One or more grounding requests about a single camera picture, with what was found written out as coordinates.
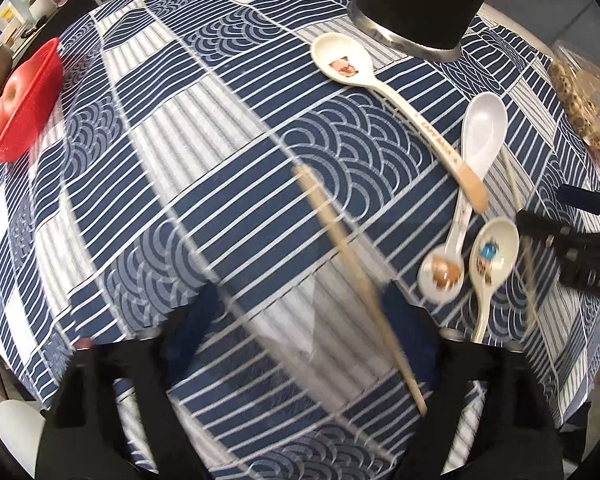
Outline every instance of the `apple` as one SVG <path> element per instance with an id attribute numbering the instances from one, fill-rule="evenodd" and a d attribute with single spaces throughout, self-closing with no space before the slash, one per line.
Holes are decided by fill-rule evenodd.
<path id="1" fill-rule="evenodd" d="M 0 96 L 0 134 L 20 105 L 44 61 L 41 57 L 25 61 L 13 71 L 7 80 Z"/>

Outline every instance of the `chopstick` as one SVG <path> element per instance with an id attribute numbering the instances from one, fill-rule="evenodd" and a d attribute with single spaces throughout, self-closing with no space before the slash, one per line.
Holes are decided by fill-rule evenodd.
<path id="1" fill-rule="evenodd" d="M 520 190 L 516 184 L 516 176 L 513 173 L 511 167 L 511 161 L 509 160 L 509 152 L 506 146 L 500 149 L 500 156 L 504 163 L 504 169 L 507 172 L 507 179 L 509 179 L 509 185 L 513 190 L 513 201 L 518 211 L 522 210 L 522 197 L 520 196 Z M 536 277 L 534 275 L 534 261 L 531 255 L 531 237 L 522 237 L 522 256 L 525 261 L 525 278 L 526 278 L 526 305 L 528 310 L 531 312 L 531 320 L 527 320 L 525 335 L 529 335 L 533 330 L 534 326 L 538 322 L 538 296 L 536 295 Z"/>
<path id="2" fill-rule="evenodd" d="M 350 274 L 349 279 L 351 280 L 353 287 L 365 303 L 371 319 L 374 320 L 376 327 L 382 336 L 382 341 L 391 352 L 395 364 L 397 365 L 398 370 L 400 370 L 404 382 L 418 407 L 420 415 L 424 416 L 427 413 L 427 405 L 424 401 L 422 392 L 420 391 L 420 387 L 413 376 L 413 372 L 411 371 L 407 358 L 402 352 L 402 348 L 400 348 L 400 342 L 395 336 L 394 330 L 392 330 L 391 325 L 382 312 L 375 286 L 371 283 L 369 276 L 362 269 L 362 266 L 360 266 L 356 253 L 349 247 L 346 231 L 338 221 L 333 207 L 329 204 L 329 201 L 322 191 L 320 183 L 318 183 L 311 168 L 306 165 L 296 166 L 294 167 L 294 174 L 298 178 L 300 187 L 306 193 L 309 204 L 317 213 L 320 223 L 327 229 L 327 235 L 329 236 L 331 243 L 340 251 L 340 254 L 344 258 L 347 271 Z"/>

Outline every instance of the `cartoon print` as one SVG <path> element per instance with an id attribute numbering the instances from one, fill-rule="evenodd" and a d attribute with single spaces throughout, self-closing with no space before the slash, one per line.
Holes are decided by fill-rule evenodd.
<path id="1" fill-rule="evenodd" d="M 439 254 L 434 254 L 431 270 L 437 290 L 447 290 L 460 279 L 462 269 Z"/>
<path id="2" fill-rule="evenodd" d="M 329 66 L 334 70 L 337 70 L 337 72 L 344 77 L 351 77 L 358 73 L 355 67 L 349 64 L 349 58 L 347 56 L 337 59 L 333 63 L 330 63 Z"/>
<path id="3" fill-rule="evenodd" d="M 493 238 L 485 243 L 478 254 L 476 267 L 487 285 L 491 285 L 491 261 L 498 253 L 498 244 Z"/>

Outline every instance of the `blue and white tablecloth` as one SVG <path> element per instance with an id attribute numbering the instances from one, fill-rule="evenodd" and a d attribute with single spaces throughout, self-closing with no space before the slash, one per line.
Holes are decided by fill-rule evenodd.
<path id="1" fill-rule="evenodd" d="M 416 409 L 292 167 L 319 174 L 378 283 L 402 280 L 440 325 L 469 334 L 468 280 L 443 306 L 416 286 L 458 187 L 384 102 L 318 72 L 309 46 L 323 32 L 362 41 L 378 77 L 455 146 L 469 100 L 501 95 L 526 208 L 600 231 L 599 217 L 555 196 L 563 182 L 600 190 L 600 174 L 546 56 L 478 16 L 461 59 L 425 62 L 357 31 L 348 1 L 113 0 L 62 35 L 66 80 L 48 125 L 0 164 L 0 353 L 45 405 L 79 337 L 130 338 L 210 279 L 224 312 L 170 395 L 213 475 L 372 478 L 395 465 Z M 500 160 L 486 185 L 472 232 L 514 215 Z M 534 261 L 540 327 L 525 349 L 559 424 L 600 363 L 600 300 L 557 285 L 550 252 L 536 247 Z M 522 338 L 522 270 L 494 297 L 485 342 Z M 120 399 L 150 465 L 131 392 Z M 480 399 L 476 386 L 456 462 Z"/>

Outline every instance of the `red bowl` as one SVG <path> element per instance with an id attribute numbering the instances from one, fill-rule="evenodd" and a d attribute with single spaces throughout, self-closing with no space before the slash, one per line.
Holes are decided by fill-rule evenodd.
<path id="1" fill-rule="evenodd" d="M 14 162 L 36 140 L 51 115 L 62 89 L 64 71 L 58 56 L 60 40 L 47 41 L 31 57 L 44 61 L 11 119 L 0 132 L 0 162 Z"/>

